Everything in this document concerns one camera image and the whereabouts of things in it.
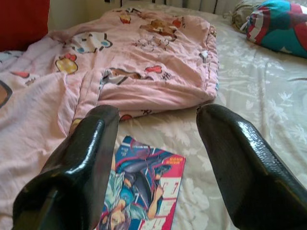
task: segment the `red cushion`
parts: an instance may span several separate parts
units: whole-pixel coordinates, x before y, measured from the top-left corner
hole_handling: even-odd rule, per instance
[[[26,50],[48,32],[49,0],[2,0],[0,51]]]

